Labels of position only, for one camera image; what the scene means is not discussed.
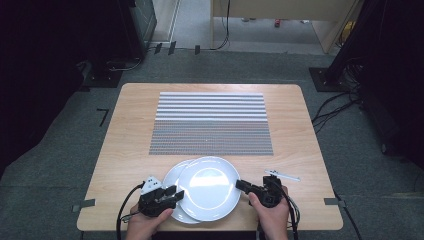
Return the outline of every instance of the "black equipment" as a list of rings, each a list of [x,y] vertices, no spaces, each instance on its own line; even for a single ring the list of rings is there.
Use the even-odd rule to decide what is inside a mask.
[[[259,187],[244,180],[237,180],[236,188],[242,190],[246,194],[253,192],[256,196],[258,196],[262,205],[267,208],[277,206],[283,197],[281,191],[276,187],[281,186],[280,179],[276,176],[264,176],[263,184],[263,187]]]
[[[167,189],[158,188],[140,196],[138,211],[148,217],[157,217],[167,208],[175,208],[178,201],[184,198],[184,191],[177,193],[177,186]]]

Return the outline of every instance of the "finger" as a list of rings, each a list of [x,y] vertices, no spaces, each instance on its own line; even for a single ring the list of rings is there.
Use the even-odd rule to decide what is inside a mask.
[[[131,209],[130,209],[130,213],[133,214],[135,212],[138,211],[138,203],[136,205],[134,205]]]
[[[169,216],[171,216],[171,214],[173,213],[173,209],[172,208],[168,208],[165,209],[161,214],[159,214],[159,216],[156,218],[157,224],[161,224],[163,222],[166,221],[166,219],[169,218]]]
[[[289,195],[289,189],[284,185],[281,185],[281,188],[284,190],[284,193],[286,193],[286,195],[288,196]]]
[[[249,196],[250,204],[252,204],[254,209],[257,210],[258,208],[262,207],[262,203],[259,201],[256,194],[254,194],[253,192],[250,192],[248,196]]]

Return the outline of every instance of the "power cord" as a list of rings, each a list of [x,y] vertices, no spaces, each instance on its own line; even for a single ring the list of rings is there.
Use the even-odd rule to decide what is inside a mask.
[[[229,43],[230,31],[228,29],[228,18],[230,16],[230,6],[231,6],[231,0],[228,0],[228,5],[227,5],[227,26],[225,28],[226,34],[225,34],[224,41],[221,43],[221,45],[219,47],[217,47],[217,48],[210,48],[210,50],[219,50],[219,49],[223,48],[225,45],[227,45],[227,43]]]
[[[124,222],[125,222],[125,221],[129,220],[130,216],[132,216],[132,215],[135,215],[135,214],[139,213],[139,212],[137,211],[137,212],[135,212],[135,213],[128,214],[128,215],[125,215],[124,217],[121,217],[122,212],[124,211],[125,205],[127,204],[128,199],[131,197],[131,195],[132,195],[132,194],[133,194],[133,193],[134,193],[137,189],[141,189],[141,188],[143,188],[144,183],[145,183],[145,182],[143,181],[143,183],[142,183],[142,184],[137,185],[135,188],[133,188],[133,189],[130,191],[130,193],[128,193],[127,197],[125,198],[124,202],[122,203],[121,209],[119,209],[118,217],[117,217],[117,219],[116,219],[116,238],[117,238],[118,240],[121,240],[121,239],[122,239],[122,236],[121,236],[121,222],[122,222],[122,221],[124,221]]]
[[[333,192],[334,192],[334,195],[336,196],[337,200],[342,201],[342,198],[336,193],[336,191],[334,189],[333,189]],[[359,229],[356,226],[356,223],[353,220],[352,216],[350,215],[349,210],[347,210],[346,206],[344,206],[343,209],[345,210],[347,217],[349,218],[350,222],[352,223],[353,228],[355,229],[356,236],[358,236],[359,240],[362,240],[361,234],[359,233]]]
[[[299,224],[300,221],[300,211],[299,208],[297,207],[296,203],[293,201],[293,199],[291,199],[289,196],[287,196],[286,192],[284,192],[284,189],[281,188],[281,186],[279,186],[277,183],[271,181],[272,184],[275,185],[275,187],[277,187],[277,189],[281,192],[281,194],[283,195],[283,197],[286,199],[288,205],[289,205],[289,213],[290,213],[290,220],[291,220],[291,228],[293,231],[293,238],[294,240],[298,240],[299,239],[299,234],[297,231],[297,226]]]

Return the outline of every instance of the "cable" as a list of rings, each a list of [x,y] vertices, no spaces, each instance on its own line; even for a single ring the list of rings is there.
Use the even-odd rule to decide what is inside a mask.
[[[298,235],[298,232],[297,232],[297,226],[298,226],[299,221],[300,221],[299,208],[294,203],[293,199],[291,199],[289,196],[287,196],[286,192],[284,192],[284,189],[281,186],[278,186],[278,184],[273,182],[273,181],[271,181],[271,183],[274,184],[277,187],[277,189],[281,192],[281,194],[286,199],[286,201],[289,205],[289,213],[290,213],[290,220],[291,220],[291,224],[292,224],[291,227],[292,227],[292,231],[293,231],[293,238],[294,238],[294,240],[298,240],[299,235]]]
[[[116,219],[116,237],[117,237],[117,239],[118,239],[118,240],[121,240],[121,239],[122,239],[122,236],[121,236],[121,222],[122,222],[122,219],[123,219],[125,216],[121,218],[121,215],[122,215],[122,212],[124,211],[125,205],[127,204],[128,199],[131,197],[131,195],[132,195],[132,194],[133,194],[133,193],[134,193],[137,189],[139,189],[139,188],[143,188],[143,186],[144,186],[144,181],[143,181],[143,183],[142,183],[142,184],[137,185],[135,188],[133,188],[133,189],[131,190],[131,192],[130,192],[130,193],[128,193],[127,197],[125,198],[124,202],[122,203],[121,209],[119,209],[118,217],[117,217],[117,219]]]
[[[335,191],[334,189],[333,189],[333,192],[334,192],[334,195],[336,196],[336,198],[337,198],[339,201],[342,201],[341,197],[340,197],[340,196],[336,193],[336,191]],[[353,220],[352,216],[350,215],[349,210],[347,210],[347,207],[346,207],[346,206],[345,206],[345,207],[343,207],[343,209],[345,210],[347,217],[349,218],[350,222],[351,222],[351,223],[352,223],[352,225],[353,225],[353,228],[355,229],[356,236],[358,236],[358,239],[359,239],[359,240],[362,240],[361,234],[359,233],[359,229],[358,229],[358,227],[356,226],[356,223],[355,223],[355,221]]]
[[[221,43],[221,46],[219,46],[217,48],[210,48],[210,50],[219,50],[219,49],[223,48],[225,45],[227,45],[227,43],[229,43],[230,31],[228,29],[228,18],[230,16],[230,6],[231,6],[231,0],[228,0],[228,5],[227,5],[227,26],[226,26],[226,35],[225,35],[224,41]]]
[[[424,175],[424,172],[421,172],[421,173],[419,173],[418,174],[418,176],[415,178],[415,181],[414,181],[414,192],[416,192],[417,191],[417,183],[418,183],[418,179],[420,179],[420,177],[421,176],[423,176]]]

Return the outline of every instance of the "black cable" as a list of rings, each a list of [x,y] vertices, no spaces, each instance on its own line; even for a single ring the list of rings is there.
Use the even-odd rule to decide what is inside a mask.
[[[418,182],[418,179],[420,179],[420,177],[422,175],[424,175],[424,172],[419,173],[418,176],[415,178],[415,181],[414,181],[414,192],[417,191],[417,182]]]
[[[340,197],[340,196],[336,193],[336,191],[335,191],[334,189],[333,189],[333,192],[334,192],[334,195],[336,196],[336,198],[337,198],[339,201],[342,201],[341,197]],[[356,223],[355,223],[355,221],[353,220],[352,216],[350,215],[349,210],[347,210],[347,207],[346,207],[346,206],[344,206],[344,207],[343,207],[343,209],[345,210],[347,217],[349,218],[350,222],[351,222],[351,223],[352,223],[352,225],[353,225],[353,228],[355,229],[356,236],[358,236],[358,239],[359,239],[359,240],[362,240],[361,234],[359,233],[359,229],[358,229],[358,227],[356,226]]]
[[[210,50],[219,50],[219,49],[221,49],[221,48],[223,48],[228,42],[229,42],[229,39],[230,39],[230,31],[229,31],[229,29],[228,29],[228,18],[229,18],[229,16],[230,16],[230,6],[231,6],[231,0],[228,0],[228,5],[227,5],[227,26],[226,26],[226,35],[225,35],[225,39],[224,39],[224,41],[222,42],[222,44],[221,44],[221,46],[219,46],[219,47],[217,47],[217,48],[210,48]]]
[[[349,92],[343,92],[343,93],[340,93],[336,96],[333,96],[333,97],[325,100],[324,103],[318,109],[317,113],[315,114],[315,117],[312,119],[312,123],[315,122],[317,119],[322,117],[322,116],[319,116],[319,113],[321,112],[321,110],[324,108],[325,105],[327,105],[329,102],[331,102],[331,101],[333,101],[333,100],[337,99],[338,97],[343,96],[345,94],[349,94]]]
[[[283,195],[283,197],[287,201],[287,204],[289,206],[290,220],[291,220],[291,223],[292,223],[293,238],[294,238],[294,240],[298,240],[299,234],[297,232],[297,225],[299,224],[298,220],[300,220],[299,209],[297,208],[296,204],[294,204],[294,201],[289,196],[287,196],[286,192],[284,192],[284,189],[281,186],[278,186],[278,184],[273,182],[273,181],[271,181],[271,183],[274,184],[277,187],[278,190],[280,190],[281,194]],[[297,209],[296,210],[296,212],[298,214],[297,216],[294,213],[292,205],[295,206],[295,208]]]
[[[121,239],[122,239],[122,236],[121,236],[121,222],[122,222],[121,215],[122,215],[122,212],[124,211],[125,205],[127,204],[128,199],[130,199],[131,195],[132,195],[132,194],[133,194],[133,193],[134,193],[137,189],[139,189],[139,188],[143,188],[143,186],[144,186],[144,181],[143,181],[143,183],[142,183],[142,184],[137,185],[135,188],[133,188],[133,190],[131,190],[131,192],[130,192],[130,193],[128,193],[127,197],[125,198],[124,202],[122,203],[121,209],[119,209],[118,218],[116,219],[116,238],[117,238],[118,240],[121,240]]]
[[[323,114],[320,117],[326,117],[324,120],[321,120],[321,122],[317,123],[314,125],[314,127],[317,127],[321,124],[321,127],[315,132],[315,134],[319,133],[321,131],[321,129],[325,126],[325,124],[327,123],[328,120],[332,119],[333,117],[337,116],[339,113],[341,113],[343,110],[349,108],[350,106],[352,106],[353,104],[357,103],[357,101],[350,101],[349,103],[346,103],[345,105],[336,108],[335,110],[333,110],[330,113],[327,114]]]

